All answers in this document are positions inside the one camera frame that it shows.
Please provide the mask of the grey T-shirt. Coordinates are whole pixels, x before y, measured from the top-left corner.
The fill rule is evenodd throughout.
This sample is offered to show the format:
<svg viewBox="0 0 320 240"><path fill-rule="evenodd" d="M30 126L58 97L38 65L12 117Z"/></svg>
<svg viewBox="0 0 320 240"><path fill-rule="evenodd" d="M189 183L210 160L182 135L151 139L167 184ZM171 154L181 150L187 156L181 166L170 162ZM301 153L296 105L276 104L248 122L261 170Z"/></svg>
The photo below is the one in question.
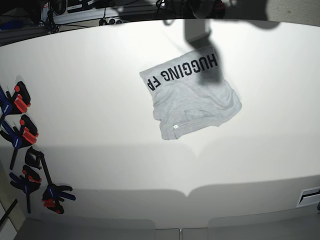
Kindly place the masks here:
<svg viewBox="0 0 320 240"><path fill-rule="evenodd" d="M242 108L209 45L140 72L163 140L219 127Z"/></svg>

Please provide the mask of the large black blue bar clamp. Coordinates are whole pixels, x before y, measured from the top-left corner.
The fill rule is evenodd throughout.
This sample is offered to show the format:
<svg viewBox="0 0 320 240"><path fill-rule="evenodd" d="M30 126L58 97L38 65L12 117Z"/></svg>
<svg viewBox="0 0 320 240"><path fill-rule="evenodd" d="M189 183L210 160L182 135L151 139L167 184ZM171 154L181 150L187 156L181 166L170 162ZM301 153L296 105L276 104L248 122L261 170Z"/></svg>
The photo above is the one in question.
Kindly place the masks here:
<svg viewBox="0 0 320 240"><path fill-rule="evenodd" d="M56 185L50 176L49 169L45 160L45 154L41 151L35 150L33 147L30 147L25 155L25 163L29 167L37 168L43 170L47 187L42 194L41 201L43 206L47 209L62 215L65 213L65 210L61 204L65 199L75 201L76 197L70 192L73 191L73 188L69 185Z"/></svg>

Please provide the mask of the blue orange bar clamp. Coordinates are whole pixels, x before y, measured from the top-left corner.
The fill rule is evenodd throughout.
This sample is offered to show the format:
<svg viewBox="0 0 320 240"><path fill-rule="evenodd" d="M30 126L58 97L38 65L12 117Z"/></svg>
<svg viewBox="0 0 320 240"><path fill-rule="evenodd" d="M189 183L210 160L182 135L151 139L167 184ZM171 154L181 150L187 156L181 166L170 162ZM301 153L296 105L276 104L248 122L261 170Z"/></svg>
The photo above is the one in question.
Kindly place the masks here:
<svg viewBox="0 0 320 240"><path fill-rule="evenodd" d="M30 214L31 194L40 188L42 179L37 172L35 172L29 165L26 164L22 167L22 173L24 176L17 176L13 172L10 172L10 184L14 188L23 191L23 193L26 195L27 212Z"/></svg>
<svg viewBox="0 0 320 240"><path fill-rule="evenodd" d="M9 91L4 92L3 89L0 88L1 123L8 115L26 113L30 105L31 97L26 85L22 81L19 81L15 85L13 95L11 95Z"/></svg>
<svg viewBox="0 0 320 240"><path fill-rule="evenodd" d="M4 130L0 131L0 135L14 148L9 169L13 170L19 149L31 147L37 141L39 135L38 129L32 120L23 114L20 118L20 128L11 127L5 120L1 123Z"/></svg>

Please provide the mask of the top blue orange bar clamp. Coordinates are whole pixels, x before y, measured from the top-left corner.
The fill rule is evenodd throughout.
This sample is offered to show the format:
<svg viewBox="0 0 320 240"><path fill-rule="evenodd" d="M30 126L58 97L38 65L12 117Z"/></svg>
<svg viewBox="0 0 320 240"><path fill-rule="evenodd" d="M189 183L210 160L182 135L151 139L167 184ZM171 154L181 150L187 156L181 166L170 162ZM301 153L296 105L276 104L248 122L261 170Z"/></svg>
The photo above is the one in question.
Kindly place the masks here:
<svg viewBox="0 0 320 240"><path fill-rule="evenodd" d="M26 113L30 105L31 97L26 85L22 81L19 81L15 85L13 95L11 95L9 91L4 92L3 89L0 88L1 123L8 115Z"/></svg>

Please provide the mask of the aluminium frame rail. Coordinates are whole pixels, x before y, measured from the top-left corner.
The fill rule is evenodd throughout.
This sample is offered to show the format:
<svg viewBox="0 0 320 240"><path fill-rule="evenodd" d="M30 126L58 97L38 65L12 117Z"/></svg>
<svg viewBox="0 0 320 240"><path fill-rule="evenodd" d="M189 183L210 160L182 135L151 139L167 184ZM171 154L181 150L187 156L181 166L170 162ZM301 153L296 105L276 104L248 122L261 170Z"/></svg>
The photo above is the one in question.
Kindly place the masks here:
<svg viewBox="0 0 320 240"><path fill-rule="evenodd" d="M117 12L115 9L92 9L82 12L68 13L54 17L56 24L61 27L60 31L71 31L86 27L95 27L99 19L114 19L122 22L138 22L151 20L155 8L147 5L127 6L123 12ZM51 31L44 24L26 24L14 29L0 30L0 45L5 46L37 37L49 35Z"/></svg>

